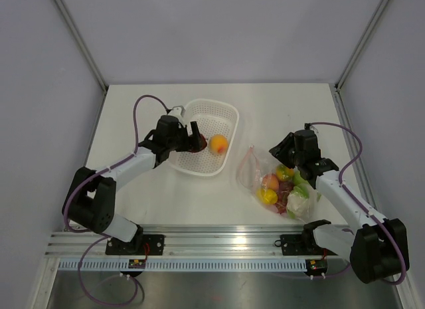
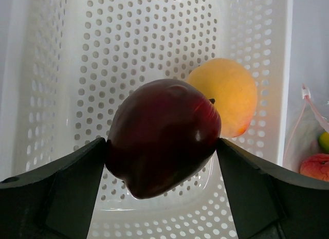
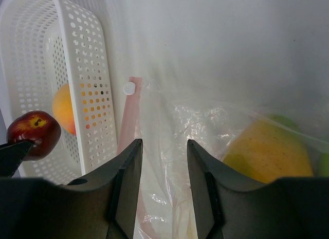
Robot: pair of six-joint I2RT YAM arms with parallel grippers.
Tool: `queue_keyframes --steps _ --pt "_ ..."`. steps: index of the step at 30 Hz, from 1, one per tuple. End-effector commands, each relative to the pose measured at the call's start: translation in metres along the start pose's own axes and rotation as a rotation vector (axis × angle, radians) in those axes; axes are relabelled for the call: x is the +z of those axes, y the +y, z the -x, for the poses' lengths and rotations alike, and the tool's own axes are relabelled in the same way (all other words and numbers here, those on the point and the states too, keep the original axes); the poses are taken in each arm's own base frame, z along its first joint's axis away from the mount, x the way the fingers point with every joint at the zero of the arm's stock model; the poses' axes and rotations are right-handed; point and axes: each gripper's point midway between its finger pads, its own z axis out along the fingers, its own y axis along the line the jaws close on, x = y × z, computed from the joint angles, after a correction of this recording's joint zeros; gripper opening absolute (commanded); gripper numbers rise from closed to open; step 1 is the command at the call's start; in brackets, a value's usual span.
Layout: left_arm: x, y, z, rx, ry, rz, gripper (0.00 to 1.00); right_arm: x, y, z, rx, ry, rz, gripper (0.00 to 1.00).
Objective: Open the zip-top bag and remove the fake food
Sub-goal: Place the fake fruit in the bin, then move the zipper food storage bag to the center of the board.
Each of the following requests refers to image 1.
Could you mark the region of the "fake dark red apple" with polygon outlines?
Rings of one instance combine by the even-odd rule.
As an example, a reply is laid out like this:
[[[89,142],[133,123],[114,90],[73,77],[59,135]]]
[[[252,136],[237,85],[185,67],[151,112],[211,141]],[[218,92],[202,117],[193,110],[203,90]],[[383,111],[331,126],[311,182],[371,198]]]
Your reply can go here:
[[[189,141],[191,145],[188,152],[190,153],[199,153],[207,147],[207,140],[202,134],[199,136],[191,135]]]

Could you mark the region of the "fake orange fruit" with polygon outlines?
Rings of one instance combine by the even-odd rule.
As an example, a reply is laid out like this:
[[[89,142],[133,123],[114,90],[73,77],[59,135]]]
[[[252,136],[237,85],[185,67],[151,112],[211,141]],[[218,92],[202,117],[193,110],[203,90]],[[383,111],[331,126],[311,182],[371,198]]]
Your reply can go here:
[[[222,155],[228,149],[228,140],[221,134],[216,134],[209,139],[209,149],[213,154]]]

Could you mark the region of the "fake peach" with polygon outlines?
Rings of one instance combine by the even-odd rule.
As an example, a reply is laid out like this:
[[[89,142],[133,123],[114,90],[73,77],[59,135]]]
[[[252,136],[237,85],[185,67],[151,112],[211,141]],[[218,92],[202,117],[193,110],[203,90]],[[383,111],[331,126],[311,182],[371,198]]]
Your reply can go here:
[[[271,189],[277,191],[279,189],[279,179],[275,174],[267,174],[262,178],[262,187],[265,189]]]

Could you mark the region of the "clear zip top bag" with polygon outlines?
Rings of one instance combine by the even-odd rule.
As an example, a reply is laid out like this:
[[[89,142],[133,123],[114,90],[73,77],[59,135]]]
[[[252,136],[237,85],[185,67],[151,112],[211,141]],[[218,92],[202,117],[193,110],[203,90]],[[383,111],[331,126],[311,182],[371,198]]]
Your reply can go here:
[[[308,222],[321,194],[297,168],[280,163],[269,152],[250,146],[236,170],[236,180],[261,204],[282,217]]]

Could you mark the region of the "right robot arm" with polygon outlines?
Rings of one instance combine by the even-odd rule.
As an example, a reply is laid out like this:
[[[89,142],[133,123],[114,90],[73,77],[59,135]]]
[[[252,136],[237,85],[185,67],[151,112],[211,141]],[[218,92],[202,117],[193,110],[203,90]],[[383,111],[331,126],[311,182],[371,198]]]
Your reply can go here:
[[[353,193],[343,180],[344,168],[324,158],[309,125],[289,133],[270,154],[286,167],[297,168],[301,177],[318,190],[344,218],[349,232],[331,224],[319,225],[301,237],[308,253],[327,249],[351,265],[357,278],[394,285],[404,282],[409,269],[407,230],[400,219],[388,219]],[[398,275],[398,279],[389,278]]]

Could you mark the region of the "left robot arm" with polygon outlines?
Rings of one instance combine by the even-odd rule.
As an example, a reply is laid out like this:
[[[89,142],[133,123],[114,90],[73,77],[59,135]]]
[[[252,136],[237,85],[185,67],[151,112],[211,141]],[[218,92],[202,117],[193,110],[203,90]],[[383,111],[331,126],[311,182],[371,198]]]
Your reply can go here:
[[[117,192],[141,174],[155,169],[169,159],[172,152],[197,153],[207,143],[195,121],[184,125],[172,115],[163,115],[135,151],[111,166],[95,170],[81,167],[72,180],[62,208],[64,223],[82,226],[80,232],[92,231],[120,241],[130,255],[143,248],[143,230],[139,225],[116,213]]]

